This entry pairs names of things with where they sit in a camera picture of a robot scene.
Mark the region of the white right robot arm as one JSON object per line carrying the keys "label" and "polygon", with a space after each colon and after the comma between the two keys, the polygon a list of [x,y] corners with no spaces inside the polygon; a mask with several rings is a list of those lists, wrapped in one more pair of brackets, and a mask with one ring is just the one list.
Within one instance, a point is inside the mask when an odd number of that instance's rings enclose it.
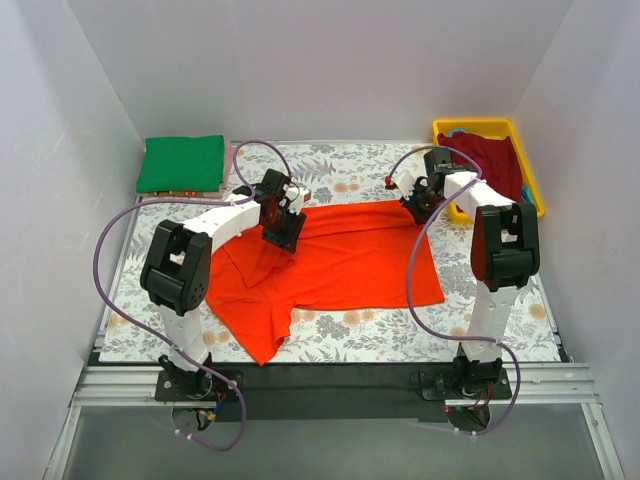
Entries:
{"label": "white right robot arm", "polygon": [[428,145],[420,151],[424,175],[394,165],[385,187],[399,192],[401,205],[423,229],[449,204],[471,218],[470,265],[477,287],[467,333],[446,337],[458,345],[454,359],[418,373],[418,387],[427,400],[512,398],[503,336],[519,292],[539,270],[536,207],[499,194],[483,179],[480,165],[459,150]]}

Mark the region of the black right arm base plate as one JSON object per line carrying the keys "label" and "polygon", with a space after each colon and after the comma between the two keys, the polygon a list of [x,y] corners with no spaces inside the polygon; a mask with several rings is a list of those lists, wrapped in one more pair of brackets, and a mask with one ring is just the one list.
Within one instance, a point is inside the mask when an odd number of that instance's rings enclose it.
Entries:
{"label": "black right arm base plate", "polygon": [[409,385],[428,401],[477,400],[487,395],[492,400],[509,400],[513,393],[504,368],[497,375],[465,378],[450,365],[425,365],[409,375]]}

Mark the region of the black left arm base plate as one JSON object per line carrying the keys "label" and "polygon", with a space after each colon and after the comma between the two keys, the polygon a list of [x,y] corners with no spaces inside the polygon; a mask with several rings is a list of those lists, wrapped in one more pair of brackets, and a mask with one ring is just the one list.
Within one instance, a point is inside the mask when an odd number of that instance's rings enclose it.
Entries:
{"label": "black left arm base plate", "polygon": [[213,402],[223,397],[230,401],[237,400],[236,392],[226,381],[202,370],[162,370],[157,377],[154,393],[154,399],[159,402]]}

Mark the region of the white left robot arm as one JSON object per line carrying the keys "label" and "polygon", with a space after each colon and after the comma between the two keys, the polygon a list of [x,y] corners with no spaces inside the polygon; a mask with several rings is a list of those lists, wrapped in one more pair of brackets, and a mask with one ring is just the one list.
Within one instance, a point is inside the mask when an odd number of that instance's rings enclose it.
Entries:
{"label": "white left robot arm", "polygon": [[267,170],[261,182],[236,188],[227,201],[183,223],[162,221],[154,232],[140,283],[158,307],[172,352],[159,358],[171,384],[193,400],[210,395],[214,380],[199,313],[209,284],[211,256],[259,226],[261,238],[296,251],[311,193],[290,177]]}

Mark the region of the orange t shirt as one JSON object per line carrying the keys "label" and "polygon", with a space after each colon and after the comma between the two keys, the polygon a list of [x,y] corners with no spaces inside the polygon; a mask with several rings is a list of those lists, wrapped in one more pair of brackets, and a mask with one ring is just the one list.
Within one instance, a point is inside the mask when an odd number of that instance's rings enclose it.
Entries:
{"label": "orange t shirt", "polygon": [[260,365],[290,334],[293,309],[341,311],[444,301],[431,249],[395,201],[309,207],[295,254],[251,228],[211,258],[206,304]]}

